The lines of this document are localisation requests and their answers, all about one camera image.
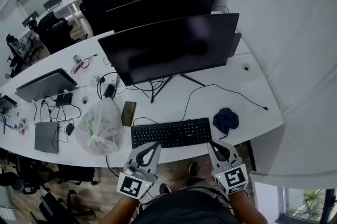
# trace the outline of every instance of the black monitor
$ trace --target black monitor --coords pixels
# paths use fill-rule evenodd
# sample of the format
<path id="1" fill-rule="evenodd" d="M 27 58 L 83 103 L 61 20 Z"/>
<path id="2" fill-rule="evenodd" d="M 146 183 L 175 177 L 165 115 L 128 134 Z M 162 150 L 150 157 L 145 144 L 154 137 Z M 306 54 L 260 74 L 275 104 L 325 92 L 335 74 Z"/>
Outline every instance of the black monitor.
<path id="1" fill-rule="evenodd" d="M 99 39 L 126 86 L 226 65 L 239 14 L 173 19 Z"/>
<path id="2" fill-rule="evenodd" d="M 73 91 L 76 86 L 75 80 L 59 68 L 18 87 L 15 94 L 30 103 L 32 100 L 64 93 L 64 90 Z"/>
<path id="3" fill-rule="evenodd" d="M 7 112 L 13 107 L 16 107 L 16 102 L 4 95 L 0 98 L 0 112 Z"/>
<path id="4" fill-rule="evenodd" d="M 106 12 L 114 32 L 170 19 L 208 15 L 212 0 L 141 0 Z"/>
<path id="5" fill-rule="evenodd" d="M 43 7 L 46 10 L 49 10 L 51 8 L 53 8 L 55 5 L 59 4 L 62 0 L 49 0 L 48 2 L 46 2 Z"/>
<path id="6" fill-rule="evenodd" d="M 37 19 L 37 18 L 38 18 L 38 13 L 37 13 L 37 11 L 35 11 L 35 12 L 32 13 L 28 18 L 26 18 L 25 20 L 23 20 L 22 25 L 23 25 L 24 27 L 27 27 L 28 24 L 29 24 L 29 22 L 30 22 L 31 20 L 34 20 L 34 19 Z"/>

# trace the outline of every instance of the charger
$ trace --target charger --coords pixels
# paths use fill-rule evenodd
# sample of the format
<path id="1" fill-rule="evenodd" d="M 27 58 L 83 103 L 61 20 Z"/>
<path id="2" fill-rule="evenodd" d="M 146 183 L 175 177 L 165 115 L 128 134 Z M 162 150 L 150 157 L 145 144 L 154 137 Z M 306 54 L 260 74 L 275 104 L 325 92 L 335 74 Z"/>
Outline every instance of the charger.
<path id="1" fill-rule="evenodd" d="M 65 106 L 72 104 L 73 94 L 72 93 L 64 93 L 60 94 L 56 98 L 55 106 Z"/>
<path id="2" fill-rule="evenodd" d="M 115 90 L 116 90 L 116 87 L 109 84 L 108 87 L 106 88 L 105 92 L 104 92 L 104 97 L 105 98 L 112 98 L 115 94 Z"/>

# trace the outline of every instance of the black keyboard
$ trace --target black keyboard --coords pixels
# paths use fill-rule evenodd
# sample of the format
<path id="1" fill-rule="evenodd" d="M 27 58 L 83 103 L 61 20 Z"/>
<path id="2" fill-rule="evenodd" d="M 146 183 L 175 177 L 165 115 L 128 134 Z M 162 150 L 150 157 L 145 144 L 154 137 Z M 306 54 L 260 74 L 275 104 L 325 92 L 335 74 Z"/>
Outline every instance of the black keyboard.
<path id="1" fill-rule="evenodd" d="M 210 121 L 200 118 L 187 121 L 131 127 L 132 148 L 148 142 L 160 142 L 162 148 L 203 144 L 212 140 Z"/>

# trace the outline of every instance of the phone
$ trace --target phone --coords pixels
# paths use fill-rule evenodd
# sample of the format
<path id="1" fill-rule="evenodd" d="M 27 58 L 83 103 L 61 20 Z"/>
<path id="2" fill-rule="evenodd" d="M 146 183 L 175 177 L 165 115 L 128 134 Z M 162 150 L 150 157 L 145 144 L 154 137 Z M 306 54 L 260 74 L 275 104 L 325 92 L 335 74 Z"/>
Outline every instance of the phone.
<path id="1" fill-rule="evenodd" d="M 74 125 L 72 123 L 68 124 L 68 126 L 65 128 L 65 133 L 70 136 L 74 130 Z"/>
<path id="2" fill-rule="evenodd" d="M 126 101 L 122 112 L 123 126 L 131 127 L 133 116 L 135 114 L 137 103 L 133 101 Z"/>

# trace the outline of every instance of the table leg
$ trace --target table leg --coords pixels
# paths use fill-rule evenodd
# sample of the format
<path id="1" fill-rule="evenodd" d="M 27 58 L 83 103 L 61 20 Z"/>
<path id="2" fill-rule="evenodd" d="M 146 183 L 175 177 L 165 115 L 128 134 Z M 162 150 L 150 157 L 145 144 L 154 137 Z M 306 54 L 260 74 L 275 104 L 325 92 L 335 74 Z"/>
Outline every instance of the table leg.
<path id="1" fill-rule="evenodd" d="M 73 15 L 74 19 L 75 19 L 75 22 L 76 24 L 78 25 L 78 27 L 82 28 L 81 24 L 80 24 L 80 21 L 78 20 L 78 18 L 76 17 L 75 15 L 75 12 L 74 10 L 71 8 L 71 6 L 68 6 L 68 10 L 69 12 Z"/>

